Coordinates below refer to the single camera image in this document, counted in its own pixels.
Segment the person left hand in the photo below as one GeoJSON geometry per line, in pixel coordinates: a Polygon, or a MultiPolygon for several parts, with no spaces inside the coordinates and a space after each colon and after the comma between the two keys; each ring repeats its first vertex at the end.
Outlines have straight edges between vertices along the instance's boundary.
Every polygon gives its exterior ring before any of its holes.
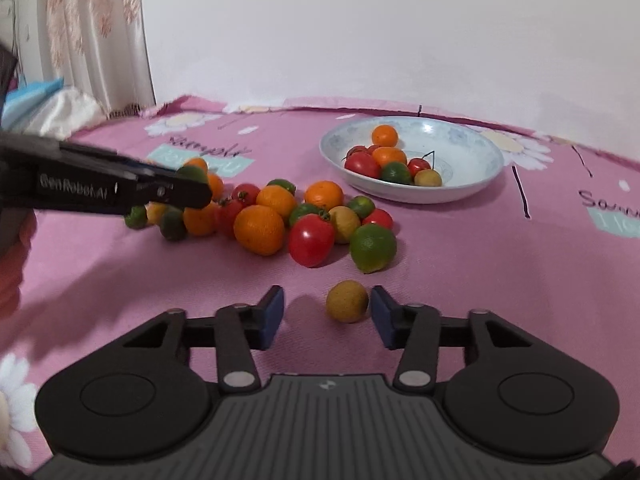
{"type": "Polygon", "coordinates": [[[17,241],[1,257],[0,315],[2,320],[9,318],[20,306],[24,267],[36,231],[36,215],[33,211],[29,211],[21,225],[17,241]]]}

